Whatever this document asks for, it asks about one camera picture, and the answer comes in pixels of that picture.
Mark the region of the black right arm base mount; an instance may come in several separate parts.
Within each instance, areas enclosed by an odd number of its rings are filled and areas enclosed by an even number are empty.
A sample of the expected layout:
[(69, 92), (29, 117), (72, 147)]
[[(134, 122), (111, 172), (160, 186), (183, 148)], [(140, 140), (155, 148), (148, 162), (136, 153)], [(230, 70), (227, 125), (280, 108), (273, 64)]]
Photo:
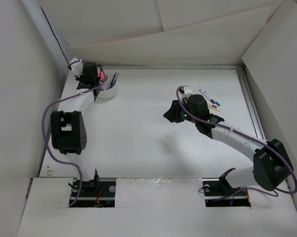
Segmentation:
[(249, 194), (245, 187), (233, 188), (226, 176), (235, 168), (224, 172), (218, 178), (203, 178), (199, 193), (204, 195), (206, 207), (251, 207)]

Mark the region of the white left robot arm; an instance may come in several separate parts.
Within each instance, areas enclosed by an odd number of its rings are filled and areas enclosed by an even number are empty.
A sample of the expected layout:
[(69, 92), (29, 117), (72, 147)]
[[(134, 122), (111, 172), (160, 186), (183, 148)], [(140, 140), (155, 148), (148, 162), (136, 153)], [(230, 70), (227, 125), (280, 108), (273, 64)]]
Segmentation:
[(57, 163), (74, 167), (78, 172), (78, 184), (73, 184), (75, 190), (82, 189), (88, 195), (94, 196), (100, 191), (97, 170), (82, 157), (82, 151), (87, 145), (87, 132), (83, 119), (84, 113), (95, 102), (106, 78), (101, 65), (74, 58), (69, 66), (77, 81), (77, 92), (73, 96), (57, 101), (57, 104), (68, 102), (61, 110), (50, 114), (51, 144), (61, 155), (67, 157), (62, 161), (47, 149), (50, 157)]

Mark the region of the aluminium rail right edge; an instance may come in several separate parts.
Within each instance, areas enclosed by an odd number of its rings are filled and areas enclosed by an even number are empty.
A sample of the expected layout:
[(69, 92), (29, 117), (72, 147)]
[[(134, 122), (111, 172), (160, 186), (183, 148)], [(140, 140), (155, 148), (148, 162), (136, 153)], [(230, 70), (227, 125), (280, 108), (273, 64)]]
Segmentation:
[(260, 118), (259, 115), (257, 113), (257, 109), (255, 106), (255, 102), (249, 87), (249, 83), (246, 77), (246, 73), (243, 67), (237, 67), (236, 70), (238, 79), (239, 79), (239, 83), (242, 89), (242, 93), (243, 93), (243, 97), (246, 103), (246, 106), (248, 108), (249, 111), (249, 115), (252, 121), (252, 126), (253, 126), (253, 131), (255, 134), (255, 137), (258, 139), (263, 139), (265, 140), (265, 134), (260, 122)]

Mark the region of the pink capped glue bottle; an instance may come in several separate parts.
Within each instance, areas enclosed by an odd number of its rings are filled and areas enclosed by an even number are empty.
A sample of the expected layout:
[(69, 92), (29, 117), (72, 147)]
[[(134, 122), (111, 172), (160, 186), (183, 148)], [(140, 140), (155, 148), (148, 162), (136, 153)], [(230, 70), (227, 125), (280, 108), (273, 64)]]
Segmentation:
[(106, 76), (106, 74), (103, 71), (101, 71), (98, 74), (98, 76), (99, 76), (99, 81), (106, 81), (106, 79), (107, 79), (107, 76)]

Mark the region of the white purple felt pen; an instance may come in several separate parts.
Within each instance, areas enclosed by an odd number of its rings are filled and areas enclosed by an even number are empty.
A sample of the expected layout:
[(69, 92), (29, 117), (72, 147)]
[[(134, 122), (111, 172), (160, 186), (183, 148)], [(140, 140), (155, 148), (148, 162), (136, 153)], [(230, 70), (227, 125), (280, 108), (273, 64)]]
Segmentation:
[(206, 91), (202, 91), (200, 89), (199, 92), (203, 94), (212, 104), (216, 106), (220, 106), (220, 104), (216, 100), (214, 100)]

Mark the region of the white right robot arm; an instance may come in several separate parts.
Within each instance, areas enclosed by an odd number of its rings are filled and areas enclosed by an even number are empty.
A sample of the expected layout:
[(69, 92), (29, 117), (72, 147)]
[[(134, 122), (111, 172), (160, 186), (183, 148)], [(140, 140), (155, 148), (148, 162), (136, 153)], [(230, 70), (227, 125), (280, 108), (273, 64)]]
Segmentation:
[(218, 188), (223, 194), (231, 194), (236, 188), (246, 186), (275, 191), (289, 176), (294, 176), (294, 168), (281, 141), (259, 140), (230, 126), (222, 117), (209, 111), (200, 94), (177, 98), (164, 113), (164, 118), (172, 123), (189, 121), (203, 135), (228, 145), (252, 162), (249, 167), (233, 167), (220, 176)]

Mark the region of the yellow red felt pen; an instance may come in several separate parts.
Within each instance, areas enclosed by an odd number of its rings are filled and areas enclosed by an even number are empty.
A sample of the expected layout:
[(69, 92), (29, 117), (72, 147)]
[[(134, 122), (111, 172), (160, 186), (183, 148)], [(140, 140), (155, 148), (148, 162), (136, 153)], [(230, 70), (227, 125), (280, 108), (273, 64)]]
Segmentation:
[(208, 104), (208, 108), (209, 109), (212, 109), (214, 111), (217, 111), (217, 112), (220, 112), (220, 109), (216, 106), (216, 105), (213, 105), (213, 104)]

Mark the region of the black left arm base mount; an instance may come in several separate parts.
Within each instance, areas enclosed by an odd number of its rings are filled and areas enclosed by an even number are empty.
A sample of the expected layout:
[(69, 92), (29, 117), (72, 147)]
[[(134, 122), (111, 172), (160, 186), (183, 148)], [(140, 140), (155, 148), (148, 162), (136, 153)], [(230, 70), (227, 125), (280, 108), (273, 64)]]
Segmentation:
[(96, 170), (92, 180), (82, 182), (79, 194), (79, 180), (69, 183), (71, 187), (69, 207), (115, 207), (116, 181), (116, 178), (100, 178)]

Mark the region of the blue ballpoint pen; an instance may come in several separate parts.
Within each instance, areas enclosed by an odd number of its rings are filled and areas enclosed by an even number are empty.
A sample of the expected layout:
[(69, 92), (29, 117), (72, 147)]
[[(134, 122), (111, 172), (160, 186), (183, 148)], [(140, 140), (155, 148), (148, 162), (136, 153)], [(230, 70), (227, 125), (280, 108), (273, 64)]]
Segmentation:
[(113, 76), (112, 81), (111, 81), (111, 84), (110, 84), (110, 88), (113, 88), (114, 87), (114, 85), (115, 85), (118, 77), (119, 77), (119, 73), (114, 73), (114, 76)]

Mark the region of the white round divided container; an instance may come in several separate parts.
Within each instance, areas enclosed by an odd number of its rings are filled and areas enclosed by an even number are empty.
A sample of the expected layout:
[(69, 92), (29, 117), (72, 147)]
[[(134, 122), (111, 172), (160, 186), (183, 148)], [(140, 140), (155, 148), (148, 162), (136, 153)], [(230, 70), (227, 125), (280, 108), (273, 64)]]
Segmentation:
[(113, 72), (106, 72), (106, 80), (105, 80), (103, 86), (100, 88), (98, 98), (110, 99), (117, 94), (117, 92), (118, 92), (117, 80), (115, 80), (114, 83), (111, 83), (114, 75), (115, 75), (115, 73), (113, 73)]

